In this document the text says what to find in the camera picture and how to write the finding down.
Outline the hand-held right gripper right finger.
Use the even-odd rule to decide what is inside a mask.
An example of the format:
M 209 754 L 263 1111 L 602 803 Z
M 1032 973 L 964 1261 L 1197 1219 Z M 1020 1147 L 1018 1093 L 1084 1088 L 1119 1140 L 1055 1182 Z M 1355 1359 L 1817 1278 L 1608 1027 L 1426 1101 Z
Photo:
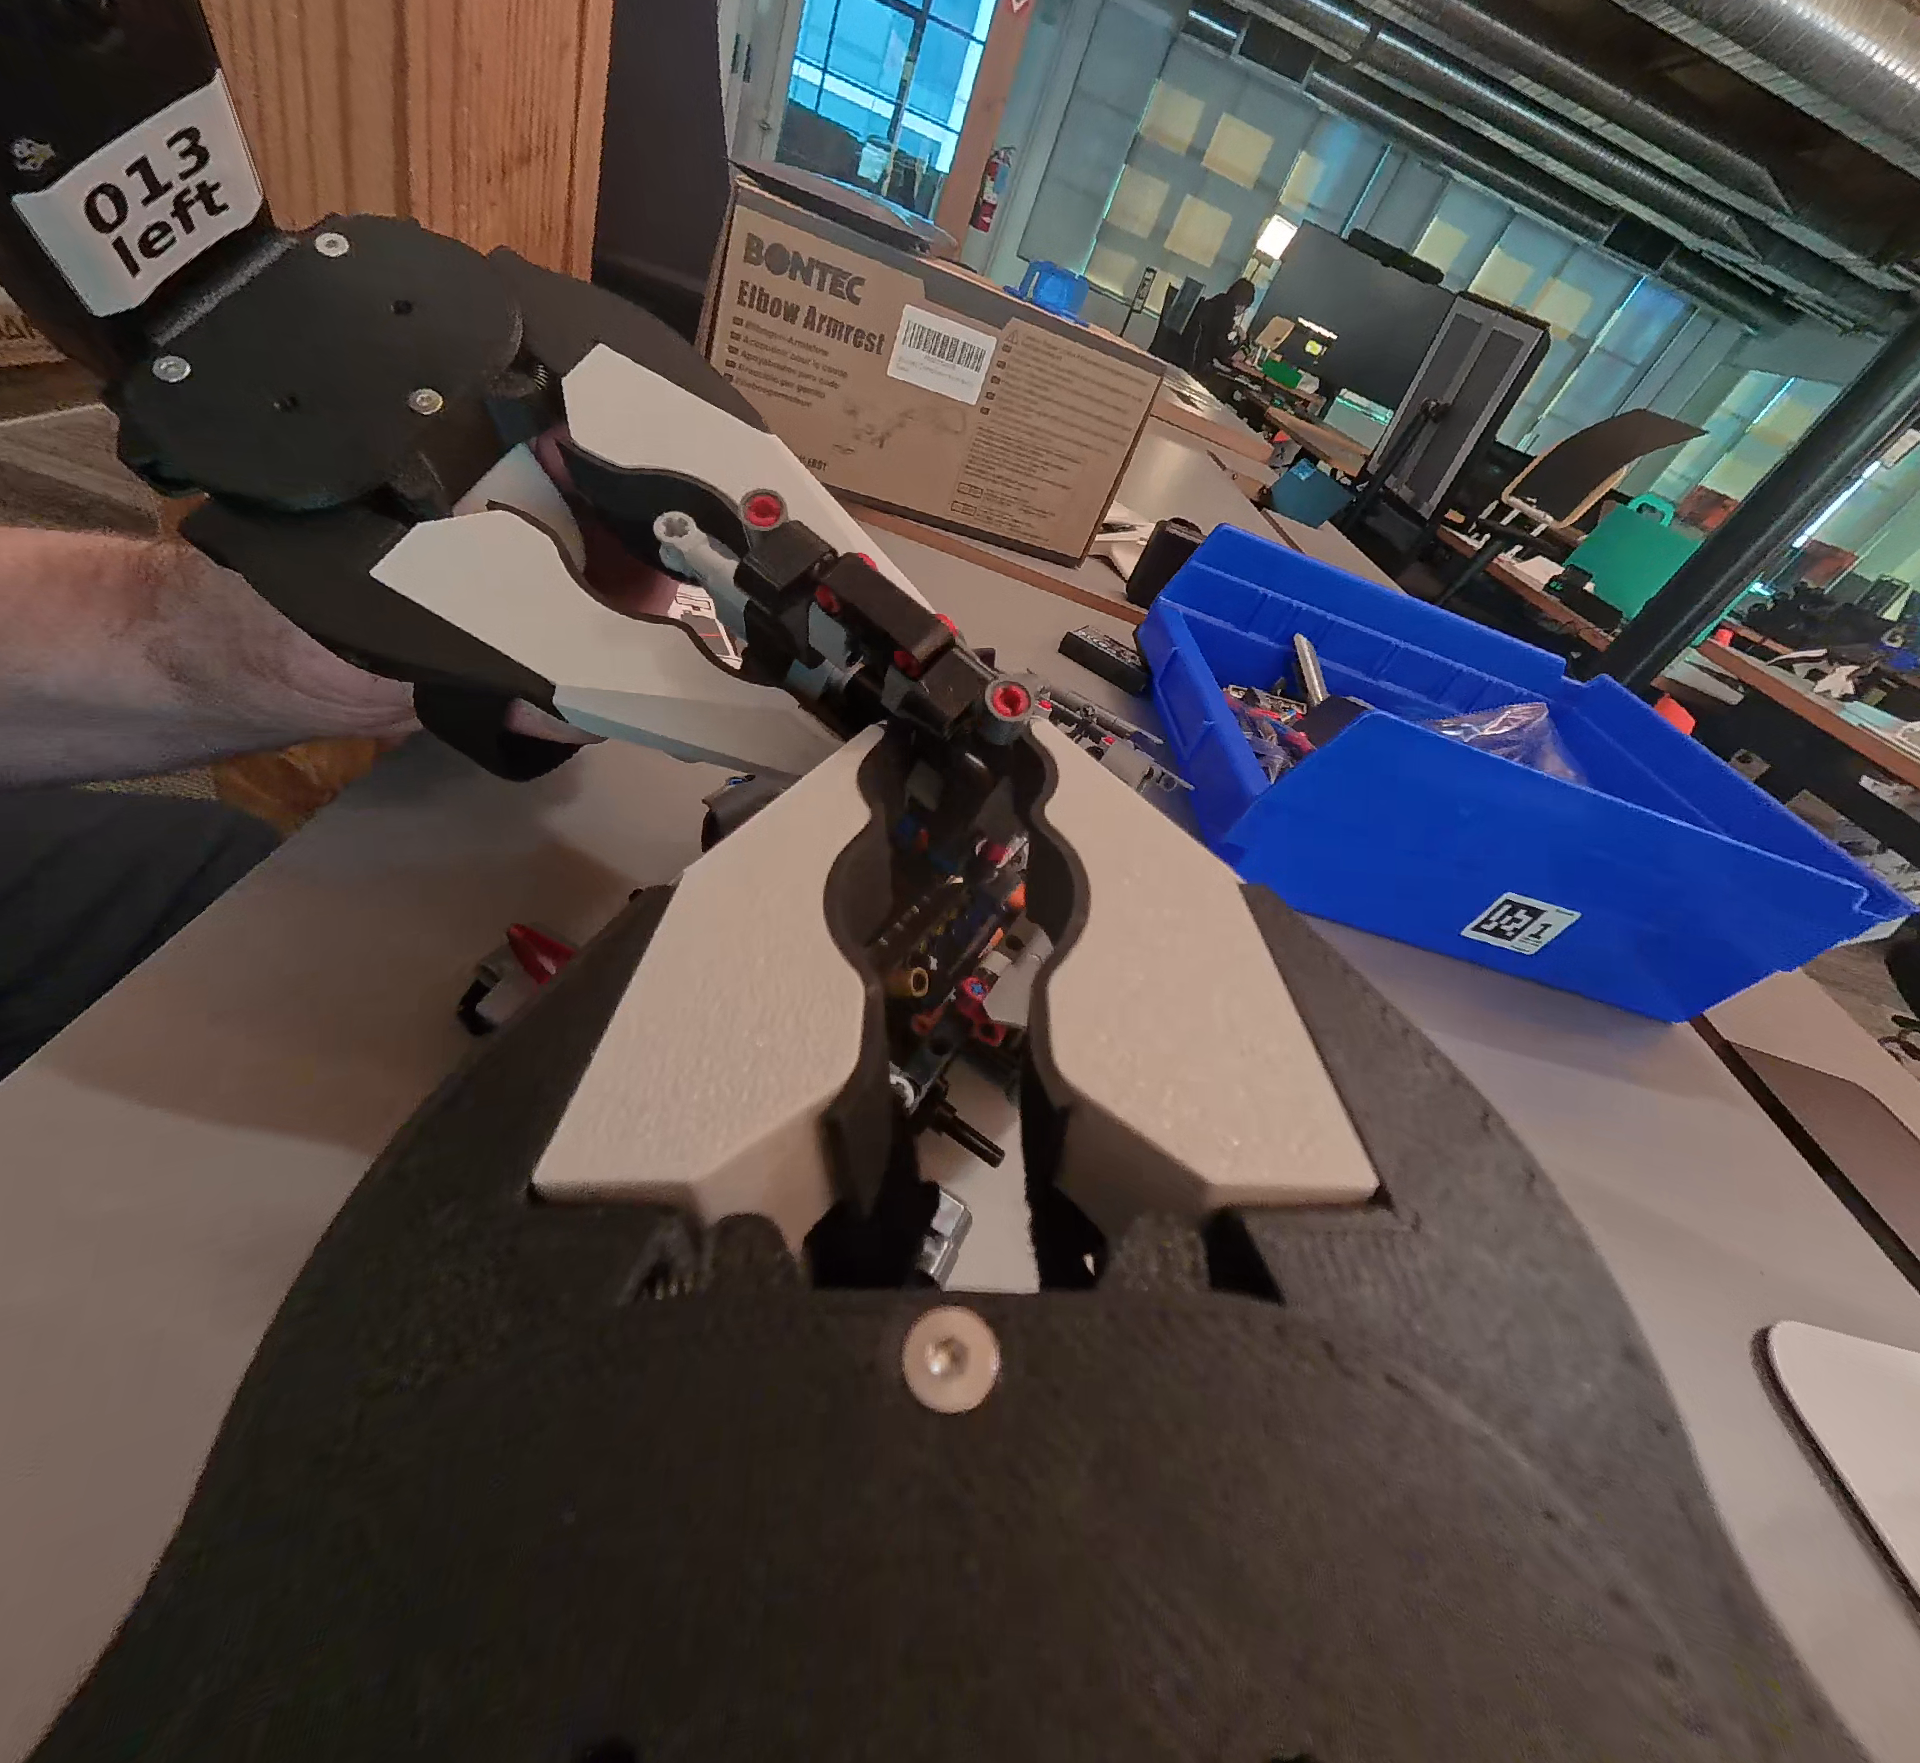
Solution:
M 1020 747 L 1030 1052 L 1094 1224 L 1350 1207 L 1379 1177 L 1244 887 L 1050 722 Z

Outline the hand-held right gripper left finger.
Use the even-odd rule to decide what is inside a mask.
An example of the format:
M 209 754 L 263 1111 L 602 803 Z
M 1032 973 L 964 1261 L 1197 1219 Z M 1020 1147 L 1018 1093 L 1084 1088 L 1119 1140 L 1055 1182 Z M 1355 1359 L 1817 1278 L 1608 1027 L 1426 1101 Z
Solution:
M 534 1170 L 541 1199 L 701 1224 L 878 1204 L 897 1126 L 872 948 L 899 798 L 873 725 L 683 870 Z

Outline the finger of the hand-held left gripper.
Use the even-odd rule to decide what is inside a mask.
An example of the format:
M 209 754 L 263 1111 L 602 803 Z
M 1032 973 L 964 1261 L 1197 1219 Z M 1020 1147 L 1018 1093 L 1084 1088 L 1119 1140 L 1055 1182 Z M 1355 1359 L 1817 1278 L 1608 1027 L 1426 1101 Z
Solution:
M 595 346 L 563 382 L 563 410 L 565 429 L 555 435 L 566 478 L 563 499 L 583 521 L 588 592 L 617 612 L 683 626 L 671 606 L 657 607 L 652 592 L 619 580 L 612 560 L 620 555 L 631 574 L 661 579 L 668 604 L 679 589 L 703 591 L 661 570 L 652 521 L 666 510 L 688 510 L 735 547 L 737 513 L 755 491 L 779 493 L 787 510 L 831 548 L 878 557 L 887 577 L 924 601 L 779 439 L 639 361 Z
M 841 741 L 673 621 L 617 612 L 561 543 L 511 510 L 423 523 L 374 579 L 551 687 L 563 720 L 688 764 L 816 767 Z

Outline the large grey lego model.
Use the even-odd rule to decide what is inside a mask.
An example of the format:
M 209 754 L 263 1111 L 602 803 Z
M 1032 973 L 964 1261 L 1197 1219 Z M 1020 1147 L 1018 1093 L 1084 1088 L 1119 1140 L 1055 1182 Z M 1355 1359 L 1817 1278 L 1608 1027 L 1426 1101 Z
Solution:
M 1064 685 L 1037 687 L 1038 715 L 1151 801 L 1178 798 L 1190 784 L 1172 773 L 1172 752 L 1156 727 L 1116 712 L 1101 688 L 1086 695 Z M 762 813 L 786 788 L 784 778 L 730 776 L 703 798 L 701 853 Z M 961 1172 L 996 1172 L 1003 1132 L 973 1126 L 973 1094 L 996 1086 L 1011 1103 L 1025 1044 L 1027 987 L 1042 965 L 1042 933 L 1025 912 L 1027 843 L 1023 835 L 993 840 L 969 835 L 956 860 L 924 853 L 926 837 L 904 857 L 904 909 L 888 912 L 878 934 L 885 992 L 893 1106 L 910 1148 L 937 1148 L 934 1175 L 915 1184 L 929 1199 L 914 1283 L 947 1290 L 973 1231 L 973 1207 Z M 497 1034 L 553 983 L 578 946 L 543 926 L 509 924 L 455 1005 L 472 1037 Z M 964 1069 L 964 1103 L 951 1094 L 954 1069 Z

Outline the small black lego assembly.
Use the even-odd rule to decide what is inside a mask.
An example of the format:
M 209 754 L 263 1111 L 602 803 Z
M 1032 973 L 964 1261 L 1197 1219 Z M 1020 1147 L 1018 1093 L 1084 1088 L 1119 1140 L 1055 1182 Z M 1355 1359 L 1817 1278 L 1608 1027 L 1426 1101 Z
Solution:
M 1027 741 L 1042 720 L 1033 685 L 1005 675 L 947 617 L 878 567 L 806 528 L 774 491 L 737 513 L 740 543 L 688 510 L 652 521 L 659 567 L 701 587 L 740 646 L 742 682 L 792 702 L 840 742 L 880 725 L 942 771 Z

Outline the person's left forearm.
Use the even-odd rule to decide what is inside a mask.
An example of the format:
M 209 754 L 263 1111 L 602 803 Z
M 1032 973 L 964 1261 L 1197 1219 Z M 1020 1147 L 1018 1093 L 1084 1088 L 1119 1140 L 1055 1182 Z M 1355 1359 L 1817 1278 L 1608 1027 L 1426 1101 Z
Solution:
M 406 685 L 349 666 L 179 540 L 2 533 L 9 791 L 416 730 Z

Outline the brown cardboard box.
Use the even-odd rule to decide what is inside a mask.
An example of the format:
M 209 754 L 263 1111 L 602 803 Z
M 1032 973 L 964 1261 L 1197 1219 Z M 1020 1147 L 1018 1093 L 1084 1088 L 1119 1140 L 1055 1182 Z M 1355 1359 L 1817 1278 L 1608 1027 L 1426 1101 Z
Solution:
M 708 361 L 828 491 L 1082 562 L 1165 383 L 1089 326 L 737 174 Z

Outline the wooden pillar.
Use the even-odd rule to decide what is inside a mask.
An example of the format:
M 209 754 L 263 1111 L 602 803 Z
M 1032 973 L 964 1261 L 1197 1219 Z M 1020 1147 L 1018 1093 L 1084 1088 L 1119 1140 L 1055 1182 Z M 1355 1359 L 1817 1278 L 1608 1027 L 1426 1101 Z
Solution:
M 202 0 L 266 203 L 585 279 L 614 0 Z

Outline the blue storage bin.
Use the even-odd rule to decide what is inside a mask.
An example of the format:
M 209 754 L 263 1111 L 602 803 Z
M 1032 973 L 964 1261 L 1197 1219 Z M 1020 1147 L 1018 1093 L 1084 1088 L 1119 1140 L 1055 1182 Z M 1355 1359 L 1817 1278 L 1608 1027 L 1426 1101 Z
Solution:
M 1246 530 L 1141 623 L 1200 840 L 1283 904 L 1662 1022 L 1910 907 L 1608 678 Z M 1585 783 L 1424 720 L 1546 702 Z

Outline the clear plastic bags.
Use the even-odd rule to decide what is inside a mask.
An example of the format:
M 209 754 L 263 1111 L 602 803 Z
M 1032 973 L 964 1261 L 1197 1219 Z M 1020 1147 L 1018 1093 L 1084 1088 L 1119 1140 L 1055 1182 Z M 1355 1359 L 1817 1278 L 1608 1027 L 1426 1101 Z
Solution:
M 1585 783 L 1571 761 L 1546 702 L 1510 702 L 1421 725 L 1435 739 L 1480 752 L 1536 774 L 1563 783 Z

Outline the green bag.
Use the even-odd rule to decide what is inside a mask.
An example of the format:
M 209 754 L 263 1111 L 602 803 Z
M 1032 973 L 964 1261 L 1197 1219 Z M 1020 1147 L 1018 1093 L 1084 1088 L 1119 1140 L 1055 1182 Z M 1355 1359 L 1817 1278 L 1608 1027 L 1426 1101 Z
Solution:
M 1632 619 L 1704 540 L 1704 533 L 1677 520 L 1676 505 L 1642 494 L 1596 525 L 1563 577 L 1620 619 Z

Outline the black monitor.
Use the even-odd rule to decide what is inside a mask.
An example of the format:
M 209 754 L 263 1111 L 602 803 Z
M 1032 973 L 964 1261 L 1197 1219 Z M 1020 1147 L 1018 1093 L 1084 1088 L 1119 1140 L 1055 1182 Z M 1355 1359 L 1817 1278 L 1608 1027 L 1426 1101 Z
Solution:
M 1455 294 L 1381 264 L 1318 225 L 1298 226 L 1249 333 L 1290 321 L 1285 360 L 1317 375 L 1327 397 L 1352 392 L 1377 408 L 1399 408 L 1423 360 L 1453 309 Z

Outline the wooden chair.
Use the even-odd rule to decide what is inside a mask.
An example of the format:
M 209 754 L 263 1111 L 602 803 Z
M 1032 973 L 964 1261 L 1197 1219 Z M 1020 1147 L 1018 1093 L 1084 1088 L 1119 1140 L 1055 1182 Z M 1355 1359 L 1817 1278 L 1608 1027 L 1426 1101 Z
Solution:
M 1613 481 L 1657 452 L 1684 447 L 1701 427 L 1652 410 L 1632 410 L 1573 432 L 1527 461 L 1500 491 L 1497 505 L 1524 518 L 1571 525 L 1591 508 Z

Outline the black stand pole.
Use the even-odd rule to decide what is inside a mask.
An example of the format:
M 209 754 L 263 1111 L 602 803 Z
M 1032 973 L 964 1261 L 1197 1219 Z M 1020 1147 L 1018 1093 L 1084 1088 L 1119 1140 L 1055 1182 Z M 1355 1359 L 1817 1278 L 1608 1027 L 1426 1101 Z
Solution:
M 1735 515 L 1596 656 L 1588 678 L 1612 678 L 1639 695 L 1676 656 L 1718 624 L 1726 607 L 1758 579 L 1760 565 L 1787 548 L 1859 483 L 1873 459 L 1905 432 L 1918 410 L 1918 317 L 1773 461 Z

